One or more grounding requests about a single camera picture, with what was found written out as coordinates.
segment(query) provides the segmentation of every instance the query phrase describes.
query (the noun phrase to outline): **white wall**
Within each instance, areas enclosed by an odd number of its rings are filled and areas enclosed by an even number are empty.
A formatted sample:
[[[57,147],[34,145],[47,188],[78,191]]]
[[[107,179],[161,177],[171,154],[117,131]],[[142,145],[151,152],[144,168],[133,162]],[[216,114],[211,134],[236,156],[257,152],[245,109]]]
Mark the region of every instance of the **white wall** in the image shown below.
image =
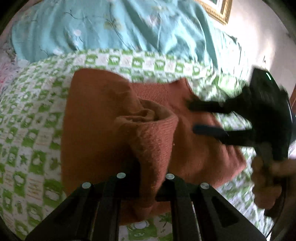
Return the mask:
[[[238,38],[251,64],[266,67],[276,82],[292,94],[296,84],[296,44],[270,7],[262,0],[233,0],[228,25],[220,27]]]

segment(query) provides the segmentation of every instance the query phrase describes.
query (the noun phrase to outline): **black metal frame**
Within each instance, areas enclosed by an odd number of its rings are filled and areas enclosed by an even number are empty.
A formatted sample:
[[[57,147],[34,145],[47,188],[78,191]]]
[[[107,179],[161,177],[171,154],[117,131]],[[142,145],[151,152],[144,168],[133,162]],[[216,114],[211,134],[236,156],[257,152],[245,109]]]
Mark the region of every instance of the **black metal frame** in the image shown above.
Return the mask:
[[[139,174],[128,174],[123,179],[112,176],[105,183],[80,186],[29,233],[26,241],[118,241],[120,203],[139,196]],[[171,203],[174,241],[266,241],[207,183],[193,185],[174,176],[163,182],[156,201]],[[1,240],[19,241],[7,231],[6,239]]]

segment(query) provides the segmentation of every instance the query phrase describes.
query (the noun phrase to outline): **finger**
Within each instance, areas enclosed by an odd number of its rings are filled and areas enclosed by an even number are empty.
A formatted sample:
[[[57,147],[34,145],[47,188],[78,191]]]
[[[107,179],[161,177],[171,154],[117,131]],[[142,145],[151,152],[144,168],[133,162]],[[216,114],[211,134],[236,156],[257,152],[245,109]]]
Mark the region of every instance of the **finger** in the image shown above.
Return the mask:
[[[251,176],[256,188],[262,188],[266,186],[266,177],[258,172],[254,172]]]
[[[254,172],[260,172],[261,169],[263,168],[263,160],[262,160],[262,158],[259,157],[259,156],[255,156],[253,161],[252,161],[251,167],[253,168]]]
[[[255,194],[255,196],[263,196],[266,198],[277,199],[281,195],[281,189],[281,186],[278,185],[265,188],[257,188],[255,186],[252,192]]]
[[[255,194],[254,203],[259,208],[271,209],[276,199],[281,195],[281,186],[253,188]]]
[[[287,159],[282,162],[274,162],[270,167],[273,176],[288,177],[296,174],[296,160]]]
[[[258,208],[262,209],[271,209],[276,202],[276,199],[267,199],[266,197],[263,196],[257,196],[254,199],[254,203],[257,205]]]

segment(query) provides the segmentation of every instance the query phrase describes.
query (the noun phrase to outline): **orange sweater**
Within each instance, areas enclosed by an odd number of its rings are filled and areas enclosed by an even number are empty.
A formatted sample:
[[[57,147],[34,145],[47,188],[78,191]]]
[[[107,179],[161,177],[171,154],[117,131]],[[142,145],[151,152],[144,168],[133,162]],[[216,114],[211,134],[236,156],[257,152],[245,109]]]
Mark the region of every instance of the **orange sweater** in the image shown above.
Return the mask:
[[[126,224],[170,210],[169,203],[154,201],[167,170],[194,184],[218,187],[231,180],[245,160],[238,147],[192,132],[194,123],[219,126],[213,114],[186,108],[192,95],[185,78],[141,84],[108,71],[75,72],[61,144],[66,194],[85,181],[106,181],[136,157],[143,199],[122,206],[121,224]]]

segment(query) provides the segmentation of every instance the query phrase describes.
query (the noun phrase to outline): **gold picture frame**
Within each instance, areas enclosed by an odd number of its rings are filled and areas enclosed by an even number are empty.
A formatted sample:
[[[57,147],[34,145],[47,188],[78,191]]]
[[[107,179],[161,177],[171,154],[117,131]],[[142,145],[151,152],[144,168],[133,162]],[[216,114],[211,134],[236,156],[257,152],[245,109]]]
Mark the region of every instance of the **gold picture frame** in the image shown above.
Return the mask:
[[[230,16],[232,0],[218,0],[220,2],[219,8],[214,8],[214,3],[211,4],[210,0],[196,0],[199,2],[205,11],[214,18],[219,21],[221,24],[227,24]]]

